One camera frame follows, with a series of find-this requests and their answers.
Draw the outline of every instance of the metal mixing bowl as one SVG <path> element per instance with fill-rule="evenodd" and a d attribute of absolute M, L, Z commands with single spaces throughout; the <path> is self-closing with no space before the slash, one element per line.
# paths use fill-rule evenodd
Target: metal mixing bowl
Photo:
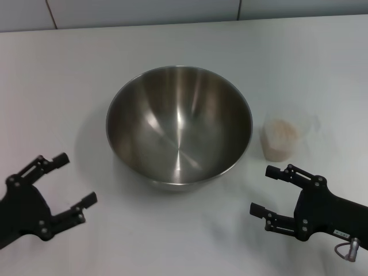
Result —
<path fill-rule="evenodd" d="M 106 120 L 109 143 L 130 168 L 168 190 L 228 171 L 245 152 L 252 115 L 238 89 L 208 70 L 168 66 L 128 82 Z"/>

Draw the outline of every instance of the bowl rim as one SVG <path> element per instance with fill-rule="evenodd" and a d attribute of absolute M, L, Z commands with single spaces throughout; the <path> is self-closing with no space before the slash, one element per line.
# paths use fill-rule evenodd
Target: bowl rim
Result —
<path fill-rule="evenodd" d="M 111 108 L 116 100 L 116 98 L 122 93 L 122 91 L 130 84 L 132 83 L 135 79 L 143 76 L 144 74 L 147 74 L 149 72 L 154 72 L 154 71 L 159 71 L 159 70 L 163 70 L 163 69 L 167 69 L 167 68 L 173 68 L 173 67 L 185 67 L 185 68 L 193 68 L 193 69 L 197 69 L 197 70 L 201 70 L 201 71 L 206 71 L 206 72 L 209 72 L 211 74 L 215 74 L 216 76 L 218 76 L 220 79 L 222 79 L 223 81 L 225 81 L 226 83 L 228 83 L 237 93 L 238 95 L 240 96 L 240 98 L 243 100 L 243 103 L 245 104 L 245 106 L 247 107 L 248 111 L 249 111 L 249 115 L 250 115 L 250 123 L 251 123 L 251 132 L 250 132 L 250 136 L 249 136 L 249 142 L 247 144 L 247 146 L 245 147 L 244 151 L 241 153 L 241 155 L 239 156 L 239 158 L 234 162 L 234 164 L 232 164 L 231 166 L 229 166 L 226 170 L 222 171 L 221 173 L 219 174 L 216 174 L 210 178 L 207 178 L 207 179 L 203 179 L 203 180 L 200 180 L 200 181 L 194 181 L 194 182 L 186 182 L 186 183 L 172 183 L 172 182 L 165 182 L 165 181 L 160 181 L 160 180 L 157 180 L 157 179 L 153 179 L 153 178 L 150 178 L 138 171 L 136 171 L 134 168 L 132 168 L 131 166 L 129 166 L 128 164 L 126 164 L 124 162 L 124 160 L 122 160 L 120 158 L 120 156 L 117 154 L 117 152 L 115 151 L 114 147 L 112 146 L 112 143 L 110 141 L 110 137 L 109 137 L 109 132 L 108 132 L 108 120 L 109 120 L 109 116 L 110 116 L 110 112 L 111 112 Z M 239 163 L 239 161 L 243 158 L 245 152 L 248 150 L 248 147 L 251 143 L 251 140 L 252 140 L 252 136 L 253 136 L 253 116 L 252 116 L 252 111 L 249 107 L 249 104 L 247 102 L 247 100 L 245 99 L 244 95 L 239 91 L 239 89 L 233 85 L 230 81 L 228 81 L 227 79 L 225 79 L 223 76 L 213 72 L 213 71 L 210 71 L 210 70 L 207 70 L 207 69 L 204 69 L 204 68 L 200 68 L 200 67 L 196 67 L 196 66 L 186 66 L 186 65 L 168 65 L 168 66 L 162 66 L 162 67 L 157 67 L 157 68 L 154 68 L 154 69 L 150 69 L 148 71 L 145 71 L 141 74 L 139 74 L 138 76 L 135 76 L 134 78 L 132 78 L 129 82 L 127 82 L 125 85 L 123 85 L 122 88 L 120 88 L 120 90 L 118 91 L 118 93 L 114 96 L 113 100 L 111 101 L 110 105 L 109 105 L 109 109 L 108 109 L 108 112 L 107 112 L 107 115 L 106 115 L 106 136 L 108 138 L 108 142 L 109 142 L 109 145 L 110 145 L 110 148 L 112 149 L 112 151 L 114 152 L 114 154 L 118 157 L 119 161 L 121 161 L 125 166 L 127 166 L 130 170 L 134 171 L 135 173 L 141 175 L 143 178 L 149 180 L 149 181 L 153 181 L 153 183 L 162 183 L 164 185 L 173 185 L 173 186 L 177 186 L 177 187 L 183 187 L 183 186 L 191 186 L 191 185 L 196 185 L 196 184 L 200 184 L 200 183 L 204 183 L 204 182 L 207 182 L 207 181 L 211 181 L 217 177 L 220 177 L 222 176 L 223 174 L 227 173 L 231 168 L 233 168 L 236 164 Z"/>

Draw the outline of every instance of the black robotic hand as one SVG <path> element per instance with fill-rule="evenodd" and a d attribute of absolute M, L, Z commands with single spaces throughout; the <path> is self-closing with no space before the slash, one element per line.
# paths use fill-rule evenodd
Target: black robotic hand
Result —
<path fill-rule="evenodd" d="M 348 243 L 338 244 L 335 252 L 345 260 L 354 262 L 359 246 L 368 250 L 368 207 L 333 195 L 327 188 L 327 180 L 312 175 L 291 164 L 283 171 L 267 166 L 266 176 L 280 179 L 302 188 L 294 217 L 285 217 L 255 203 L 250 214 L 266 219 L 266 231 L 294 236 L 305 242 L 316 232 L 339 237 Z M 350 245 L 343 256 L 338 247 Z"/>
<path fill-rule="evenodd" d="M 33 184 L 44 174 L 69 163 L 66 154 L 46 160 L 38 156 L 18 174 L 6 180 L 7 192 L 0 201 L 0 249 L 26 234 L 38 236 L 41 240 L 51 240 L 56 234 L 86 222 L 82 209 L 97 202 L 91 193 L 69 210 L 52 216 L 40 192 Z"/>

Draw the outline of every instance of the white table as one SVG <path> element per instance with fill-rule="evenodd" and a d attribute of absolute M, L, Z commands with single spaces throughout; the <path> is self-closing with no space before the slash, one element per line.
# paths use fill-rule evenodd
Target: white table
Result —
<path fill-rule="evenodd" d="M 305 105 L 321 124 L 277 166 L 321 174 L 336 195 L 368 205 L 367 28 L 368 16 L 344 16 L 1 33 L 0 175 L 66 152 L 71 164 L 36 183 L 53 214 L 93 190 L 99 199 L 86 224 L 1 250 L 1 275 L 366 275 L 365 250 L 348 263 L 334 253 L 342 240 L 318 233 L 302 243 L 248 213 L 256 202 L 292 216 L 300 192 L 264 176 L 256 128 L 276 99 Z M 238 165 L 188 194 L 148 189 L 105 135 L 119 89 L 172 64 L 227 78 L 255 125 Z"/>

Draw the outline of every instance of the clear plastic cup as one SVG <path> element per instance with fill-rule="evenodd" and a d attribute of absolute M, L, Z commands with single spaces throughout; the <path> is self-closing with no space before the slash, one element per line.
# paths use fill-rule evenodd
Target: clear plastic cup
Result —
<path fill-rule="evenodd" d="M 269 111 L 260 133 L 265 158 L 283 162 L 290 158 L 311 128 L 311 116 L 300 107 Z"/>

